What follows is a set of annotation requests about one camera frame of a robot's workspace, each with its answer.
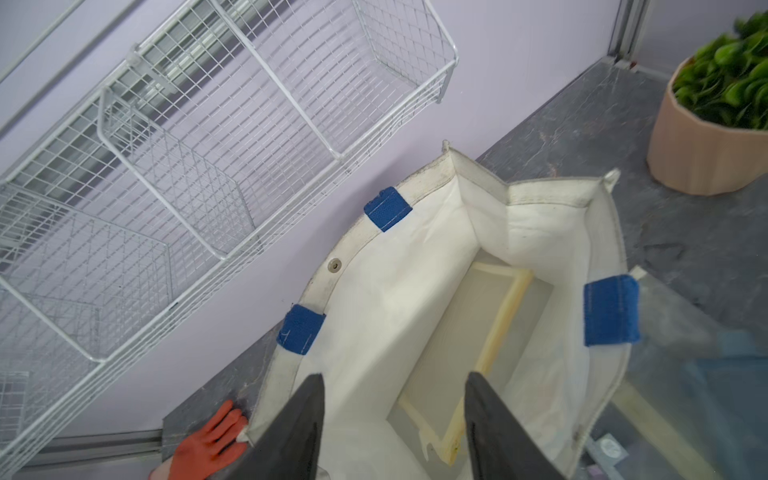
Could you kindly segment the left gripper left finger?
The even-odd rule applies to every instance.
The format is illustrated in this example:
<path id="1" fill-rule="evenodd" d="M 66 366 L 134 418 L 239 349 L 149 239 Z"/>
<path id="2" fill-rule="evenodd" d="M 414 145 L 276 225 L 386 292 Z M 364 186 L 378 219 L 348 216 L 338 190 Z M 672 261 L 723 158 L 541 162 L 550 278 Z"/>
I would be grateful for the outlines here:
<path id="1" fill-rule="evenodd" d="M 315 479 L 325 417 L 323 376 L 303 381 L 229 479 Z"/>

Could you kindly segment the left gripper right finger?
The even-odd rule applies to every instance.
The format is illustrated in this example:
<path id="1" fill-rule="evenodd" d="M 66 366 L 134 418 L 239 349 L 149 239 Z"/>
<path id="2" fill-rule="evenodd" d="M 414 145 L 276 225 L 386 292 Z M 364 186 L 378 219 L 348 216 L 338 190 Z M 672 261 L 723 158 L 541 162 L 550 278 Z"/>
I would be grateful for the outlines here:
<path id="1" fill-rule="evenodd" d="M 464 417 L 475 479 L 564 479 L 479 372 L 465 383 Z"/>

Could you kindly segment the yellow mesh pouch top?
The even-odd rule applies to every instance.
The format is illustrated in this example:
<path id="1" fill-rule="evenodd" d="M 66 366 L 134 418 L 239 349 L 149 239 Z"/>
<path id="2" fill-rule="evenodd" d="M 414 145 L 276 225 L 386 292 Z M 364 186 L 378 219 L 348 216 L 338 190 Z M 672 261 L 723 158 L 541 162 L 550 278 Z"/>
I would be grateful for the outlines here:
<path id="1" fill-rule="evenodd" d="M 553 290 L 531 270 L 497 261 L 467 270 L 388 417 L 430 478 L 457 478 L 467 459 L 469 373 L 503 390 Z"/>

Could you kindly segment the blue mesh pouch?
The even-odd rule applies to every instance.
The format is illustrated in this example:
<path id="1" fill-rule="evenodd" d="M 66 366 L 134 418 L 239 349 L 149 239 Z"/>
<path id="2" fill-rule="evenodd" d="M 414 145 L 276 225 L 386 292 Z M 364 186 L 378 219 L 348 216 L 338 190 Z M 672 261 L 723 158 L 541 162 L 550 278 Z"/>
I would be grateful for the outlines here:
<path id="1" fill-rule="evenodd" d="M 575 478 L 766 478 L 766 347 L 641 267 L 631 274 L 641 340 Z"/>

